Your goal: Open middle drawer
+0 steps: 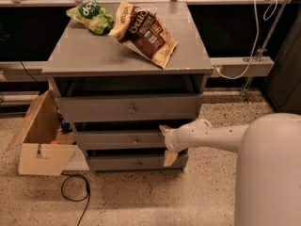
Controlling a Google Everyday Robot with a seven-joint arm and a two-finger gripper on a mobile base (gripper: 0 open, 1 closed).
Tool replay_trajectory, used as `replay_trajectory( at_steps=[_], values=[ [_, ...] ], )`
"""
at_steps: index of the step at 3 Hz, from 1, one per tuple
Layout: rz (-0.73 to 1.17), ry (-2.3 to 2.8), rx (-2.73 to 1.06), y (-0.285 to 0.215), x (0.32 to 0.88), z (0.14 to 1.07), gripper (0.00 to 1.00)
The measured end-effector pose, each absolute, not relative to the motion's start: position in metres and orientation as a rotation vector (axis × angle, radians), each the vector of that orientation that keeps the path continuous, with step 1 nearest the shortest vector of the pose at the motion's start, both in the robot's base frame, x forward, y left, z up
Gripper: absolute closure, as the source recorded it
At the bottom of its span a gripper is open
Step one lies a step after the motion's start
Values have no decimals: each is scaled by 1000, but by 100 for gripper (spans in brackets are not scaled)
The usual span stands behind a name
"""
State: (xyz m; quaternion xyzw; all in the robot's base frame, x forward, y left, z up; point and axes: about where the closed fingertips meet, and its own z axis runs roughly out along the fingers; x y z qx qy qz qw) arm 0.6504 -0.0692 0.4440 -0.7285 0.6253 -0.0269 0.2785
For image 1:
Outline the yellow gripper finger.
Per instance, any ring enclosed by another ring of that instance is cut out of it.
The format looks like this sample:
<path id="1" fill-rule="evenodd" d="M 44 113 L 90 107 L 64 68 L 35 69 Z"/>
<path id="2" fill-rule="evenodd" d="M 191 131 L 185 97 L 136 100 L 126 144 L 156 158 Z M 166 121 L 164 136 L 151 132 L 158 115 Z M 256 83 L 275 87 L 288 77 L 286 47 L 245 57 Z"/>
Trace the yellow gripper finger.
<path id="1" fill-rule="evenodd" d="M 164 137 L 170 137 L 173 129 L 167 125 L 160 125 L 159 129 Z"/>
<path id="2" fill-rule="evenodd" d="M 165 150 L 165 158 L 164 158 L 164 166 L 171 167 L 178 157 L 177 153 L 170 152 L 169 150 Z"/>

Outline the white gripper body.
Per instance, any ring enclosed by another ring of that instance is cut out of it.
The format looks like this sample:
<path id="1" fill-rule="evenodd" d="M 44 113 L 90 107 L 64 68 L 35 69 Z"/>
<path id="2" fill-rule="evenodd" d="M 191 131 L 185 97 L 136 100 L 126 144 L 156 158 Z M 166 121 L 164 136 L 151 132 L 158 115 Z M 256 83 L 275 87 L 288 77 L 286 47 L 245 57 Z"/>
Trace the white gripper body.
<path id="1" fill-rule="evenodd" d="M 189 122 L 179 128 L 172 128 L 171 136 L 165 137 L 166 148 L 170 152 L 179 153 L 188 148 L 200 147 L 212 128 L 212 124 L 204 119 Z"/>

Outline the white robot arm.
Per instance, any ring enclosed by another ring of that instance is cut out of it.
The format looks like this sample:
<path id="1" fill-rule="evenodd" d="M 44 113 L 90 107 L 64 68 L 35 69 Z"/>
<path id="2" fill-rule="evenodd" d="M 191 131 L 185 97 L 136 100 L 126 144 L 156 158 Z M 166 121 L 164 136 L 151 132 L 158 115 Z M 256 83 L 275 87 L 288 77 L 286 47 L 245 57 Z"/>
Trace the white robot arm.
<path id="1" fill-rule="evenodd" d="M 160 130 L 166 167 L 188 148 L 238 153 L 235 226 L 301 226 L 300 115 L 269 114 L 247 125 L 219 128 L 198 119 Z"/>

